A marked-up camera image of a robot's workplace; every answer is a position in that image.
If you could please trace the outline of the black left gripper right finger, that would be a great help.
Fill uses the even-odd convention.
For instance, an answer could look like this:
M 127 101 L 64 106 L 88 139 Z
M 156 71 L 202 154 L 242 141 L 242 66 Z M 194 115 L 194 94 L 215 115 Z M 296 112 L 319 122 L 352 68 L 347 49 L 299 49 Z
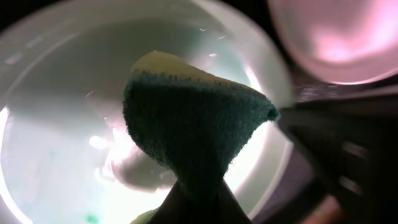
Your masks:
M 222 182 L 217 194 L 217 223 L 251 224 L 226 182 Z

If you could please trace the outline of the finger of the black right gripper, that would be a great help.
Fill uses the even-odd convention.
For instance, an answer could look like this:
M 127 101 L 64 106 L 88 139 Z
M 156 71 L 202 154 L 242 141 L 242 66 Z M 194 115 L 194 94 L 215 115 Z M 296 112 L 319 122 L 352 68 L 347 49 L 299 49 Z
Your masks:
M 397 130 L 382 119 L 284 108 L 280 130 L 339 202 L 348 223 L 397 224 Z

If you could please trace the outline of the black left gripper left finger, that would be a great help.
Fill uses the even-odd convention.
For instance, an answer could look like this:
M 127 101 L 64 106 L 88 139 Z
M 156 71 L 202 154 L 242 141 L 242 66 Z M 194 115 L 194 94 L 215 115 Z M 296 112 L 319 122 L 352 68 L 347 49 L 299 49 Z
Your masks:
M 176 182 L 162 205 L 157 209 L 148 224 L 181 224 L 185 215 L 187 198 L 179 182 Z

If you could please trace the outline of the white pinkish plate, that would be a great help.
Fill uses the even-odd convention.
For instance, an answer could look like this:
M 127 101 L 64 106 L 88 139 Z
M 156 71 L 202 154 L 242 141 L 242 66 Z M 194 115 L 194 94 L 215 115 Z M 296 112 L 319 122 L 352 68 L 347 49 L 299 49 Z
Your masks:
M 290 57 L 328 83 L 358 85 L 397 74 L 397 0 L 270 0 Z

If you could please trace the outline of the green scrub sponge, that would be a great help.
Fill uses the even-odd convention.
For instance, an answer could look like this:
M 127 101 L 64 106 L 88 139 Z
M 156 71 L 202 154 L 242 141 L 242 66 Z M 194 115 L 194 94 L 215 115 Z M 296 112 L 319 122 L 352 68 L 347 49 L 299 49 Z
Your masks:
M 127 132 L 171 169 L 187 198 L 182 223 L 217 223 L 217 194 L 231 161 L 279 112 L 265 95 L 153 51 L 136 61 L 125 87 Z M 147 223 L 151 210 L 137 217 Z

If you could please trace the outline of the mint plate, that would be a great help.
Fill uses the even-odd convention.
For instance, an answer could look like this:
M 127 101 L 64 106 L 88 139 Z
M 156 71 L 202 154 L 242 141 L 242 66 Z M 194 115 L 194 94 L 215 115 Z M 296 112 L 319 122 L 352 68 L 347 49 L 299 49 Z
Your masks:
M 126 132 L 131 65 L 157 50 L 292 106 L 267 34 L 220 1 L 63 1 L 1 33 L 1 222 L 129 223 L 175 182 Z

